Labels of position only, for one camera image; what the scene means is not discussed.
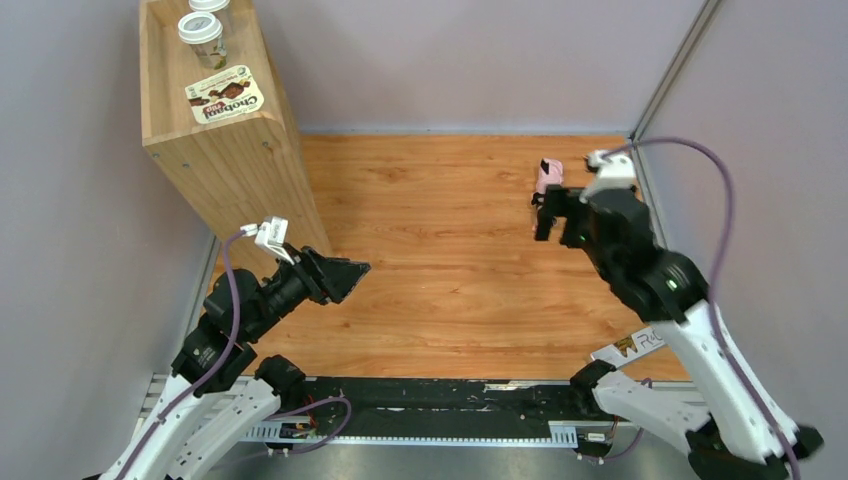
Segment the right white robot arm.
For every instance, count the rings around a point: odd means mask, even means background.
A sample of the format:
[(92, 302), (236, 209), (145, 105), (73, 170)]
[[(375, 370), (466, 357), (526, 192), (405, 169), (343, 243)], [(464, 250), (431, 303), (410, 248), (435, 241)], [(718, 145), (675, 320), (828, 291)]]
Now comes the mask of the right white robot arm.
[(684, 454), (702, 479), (797, 478), (800, 461), (823, 447), (822, 435), (768, 397), (709, 301), (700, 270), (656, 244), (634, 189), (551, 185), (535, 205), (536, 239), (547, 239), (562, 219), (562, 243), (587, 254), (611, 292), (672, 350), (704, 401), (694, 407), (628, 377), (623, 366), (635, 349), (627, 346), (593, 357), (571, 377), (577, 408), (635, 423)]

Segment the pink folding umbrella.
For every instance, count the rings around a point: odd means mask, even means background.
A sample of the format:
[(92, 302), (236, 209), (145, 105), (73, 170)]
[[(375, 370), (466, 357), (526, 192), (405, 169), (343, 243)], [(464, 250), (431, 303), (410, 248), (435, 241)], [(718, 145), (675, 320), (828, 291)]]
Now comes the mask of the pink folding umbrella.
[(564, 167), (561, 161), (551, 158), (542, 158), (537, 171), (535, 190), (531, 197), (531, 205), (541, 205), (547, 187), (550, 185), (561, 185), (564, 181)]

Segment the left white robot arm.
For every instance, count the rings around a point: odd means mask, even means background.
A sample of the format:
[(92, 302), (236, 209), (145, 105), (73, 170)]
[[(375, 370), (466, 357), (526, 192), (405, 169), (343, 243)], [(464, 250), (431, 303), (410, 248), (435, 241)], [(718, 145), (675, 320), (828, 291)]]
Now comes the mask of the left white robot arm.
[(341, 303), (371, 266), (310, 247), (284, 250), (290, 257), (269, 278), (234, 269), (216, 280), (141, 430), (100, 478), (200, 479), (257, 423), (281, 408), (306, 411), (305, 375), (281, 355), (237, 381), (264, 334), (306, 301)]

